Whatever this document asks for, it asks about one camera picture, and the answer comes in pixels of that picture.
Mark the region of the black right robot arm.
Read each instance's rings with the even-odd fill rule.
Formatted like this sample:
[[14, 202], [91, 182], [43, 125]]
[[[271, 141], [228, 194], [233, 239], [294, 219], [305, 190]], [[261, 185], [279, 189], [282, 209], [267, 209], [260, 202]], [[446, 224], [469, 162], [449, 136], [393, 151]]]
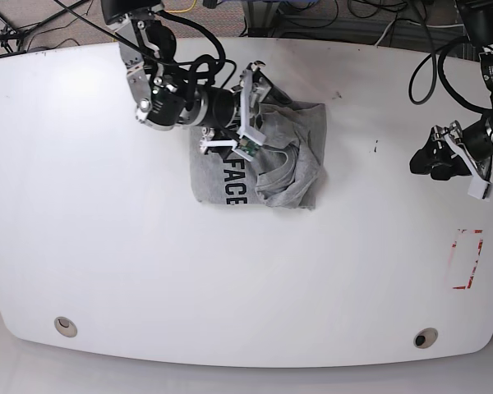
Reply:
[[[205, 27], [165, 11], [161, 1], [103, 1], [101, 9], [119, 43], [139, 122], [160, 131], [175, 126], [198, 128], [200, 151], [221, 158], [235, 153], [252, 161], [266, 146], [262, 104], [287, 106], [292, 100], [262, 72], [263, 62], [249, 63], [231, 89], [218, 87], [216, 76], [231, 61]], [[177, 62], [177, 41], [164, 21], [199, 31], [217, 54]]]

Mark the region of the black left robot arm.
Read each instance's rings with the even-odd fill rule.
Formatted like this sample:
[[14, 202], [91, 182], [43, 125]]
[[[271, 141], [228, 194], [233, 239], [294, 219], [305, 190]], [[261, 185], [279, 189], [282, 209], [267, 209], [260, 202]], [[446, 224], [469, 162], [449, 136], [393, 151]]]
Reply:
[[429, 91], [441, 87], [472, 119], [434, 126], [412, 156], [409, 169], [437, 181], [471, 176], [489, 183], [493, 165], [493, 1], [457, 1], [455, 6], [462, 32], [445, 44], [430, 43], [429, 53], [415, 70], [429, 66]]

